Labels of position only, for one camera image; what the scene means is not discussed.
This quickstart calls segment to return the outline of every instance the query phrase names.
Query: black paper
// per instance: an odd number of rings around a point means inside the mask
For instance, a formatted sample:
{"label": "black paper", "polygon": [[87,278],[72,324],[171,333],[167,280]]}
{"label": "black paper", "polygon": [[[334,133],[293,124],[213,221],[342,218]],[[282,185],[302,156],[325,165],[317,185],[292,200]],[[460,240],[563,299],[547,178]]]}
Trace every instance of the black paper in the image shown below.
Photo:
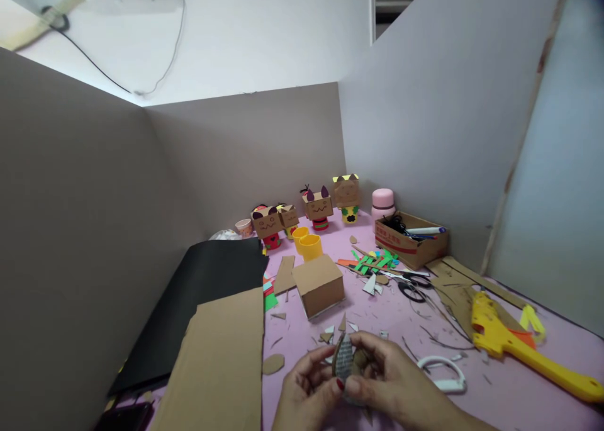
{"label": "black paper", "polygon": [[176,363],[182,338],[197,306],[262,286],[268,261],[268,257],[262,255],[257,238],[212,240],[191,246],[113,382],[109,395],[140,389],[166,378]]}

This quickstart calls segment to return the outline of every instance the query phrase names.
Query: cardboard cat figure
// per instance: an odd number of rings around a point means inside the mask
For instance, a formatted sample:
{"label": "cardboard cat figure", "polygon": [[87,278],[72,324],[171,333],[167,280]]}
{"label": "cardboard cat figure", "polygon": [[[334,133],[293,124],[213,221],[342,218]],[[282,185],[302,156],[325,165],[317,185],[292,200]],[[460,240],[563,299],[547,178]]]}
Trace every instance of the cardboard cat figure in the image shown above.
{"label": "cardboard cat figure", "polygon": [[277,210],[279,211],[281,225],[285,228],[285,236],[287,236],[288,239],[293,240],[294,237],[292,234],[300,223],[296,207],[293,204],[287,204],[285,206],[277,206]]}
{"label": "cardboard cat figure", "polygon": [[327,217],[333,215],[332,198],[325,186],[321,192],[314,193],[310,188],[302,195],[307,217],[313,221],[315,231],[324,231],[329,228]]}
{"label": "cardboard cat figure", "polygon": [[359,177],[355,174],[333,178],[335,205],[342,211],[342,221],[348,225],[356,223],[361,203]]}
{"label": "cardboard cat figure", "polygon": [[252,223],[256,234],[262,239],[267,250],[274,250],[281,245],[279,231],[283,229],[283,226],[275,206],[252,212]]}

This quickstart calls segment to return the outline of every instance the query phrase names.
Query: pink thermos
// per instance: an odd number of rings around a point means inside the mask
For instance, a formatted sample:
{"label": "pink thermos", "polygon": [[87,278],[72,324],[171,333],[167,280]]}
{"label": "pink thermos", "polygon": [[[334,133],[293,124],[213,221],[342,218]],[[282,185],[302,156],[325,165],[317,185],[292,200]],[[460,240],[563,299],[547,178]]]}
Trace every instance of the pink thermos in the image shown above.
{"label": "pink thermos", "polygon": [[[384,216],[392,215],[396,212],[394,208],[394,193],[390,189],[377,189],[372,194],[371,217],[373,221],[381,219]],[[373,232],[376,232],[376,226],[373,225]]]}

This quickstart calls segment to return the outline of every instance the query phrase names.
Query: yellow plastic toy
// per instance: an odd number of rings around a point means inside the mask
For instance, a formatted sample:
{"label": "yellow plastic toy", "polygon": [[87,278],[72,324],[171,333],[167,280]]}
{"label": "yellow plastic toy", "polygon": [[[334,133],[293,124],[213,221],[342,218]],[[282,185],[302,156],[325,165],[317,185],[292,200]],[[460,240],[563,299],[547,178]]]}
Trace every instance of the yellow plastic toy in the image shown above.
{"label": "yellow plastic toy", "polygon": [[493,301],[484,291],[474,297],[472,327],[480,332],[473,335],[478,350],[495,359],[507,352],[580,400],[604,403],[604,387],[598,381],[558,365],[512,334],[499,320]]}

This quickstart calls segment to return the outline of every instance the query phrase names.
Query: pink table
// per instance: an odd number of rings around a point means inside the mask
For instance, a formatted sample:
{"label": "pink table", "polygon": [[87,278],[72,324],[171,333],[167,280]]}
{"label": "pink table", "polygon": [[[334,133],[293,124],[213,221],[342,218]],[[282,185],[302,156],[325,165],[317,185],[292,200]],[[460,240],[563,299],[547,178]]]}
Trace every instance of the pink table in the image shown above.
{"label": "pink table", "polygon": [[[371,217],[359,213],[359,222],[355,225],[344,225],[340,212],[334,210],[329,218],[327,231],[318,232],[321,236],[323,251],[334,261],[339,258],[352,259],[349,238],[358,240],[357,246],[369,252],[379,250],[375,246],[371,230]],[[311,228],[305,218],[301,226]],[[297,255],[293,241],[283,240],[281,247],[269,252],[270,261],[267,268],[269,275],[277,274],[281,257],[296,255],[296,266],[302,264],[302,257]],[[460,351],[446,349],[433,344],[427,334],[420,328],[424,326],[430,333],[438,334],[437,338],[456,347],[468,347],[469,344],[456,332],[451,333],[450,325],[437,316],[426,304],[413,304],[416,311],[429,316],[424,319],[418,316],[393,281],[391,287],[385,288],[382,296],[370,296],[362,290],[363,283],[355,274],[344,269],[344,289],[346,300],[328,310],[312,321],[305,317],[297,289],[289,292],[289,301],[285,302],[285,293],[278,297],[279,305],[270,310],[265,317],[264,358],[271,354],[283,354],[285,367],[271,376],[262,377],[262,421],[264,431],[270,431],[277,409],[283,377],[294,366],[298,359],[309,349],[316,347],[312,337],[319,340],[319,334],[329,326],[335,326],[336,335],[342,316],[346,312],[348,321],[359,326],[360,330],[379,333],[389,332],[390,341],[402,344],[404,337],[413,353],[419,357],[442,355],[452,357]],[[436,293],[432,298],[440,305]],[[503,306],[515,317],[520,318],[520,310],[507,303]],[[604,342],[592,333],[566,321],[565,319],[539,308],[540,319],[547,330],[547,342],[539,351],[552,360],[583,374],[604,381]],[[271,313],[287,313],[287,319],[271,317]],[[271,345],[280,337],[273,348]],[[604,417],[590,406],[576,400],[570,394],[542,378],[533,370],[510,357],[503,362],[491,359],[484,364],[477,351],[468,350],[467,359],[458,362],[467,381],[467,391],[463,395],[451,396],[451,399],[467,412],[485,420],[501,431],[531,430],[600,430],[604,429]],[[449,376],[445,367],[431,370],[435,378]],[[342,404],[330,417],[327,429],[369,430],[399,429],[386,417],[374,412],[373,426],[367,422],[357,408]]]}

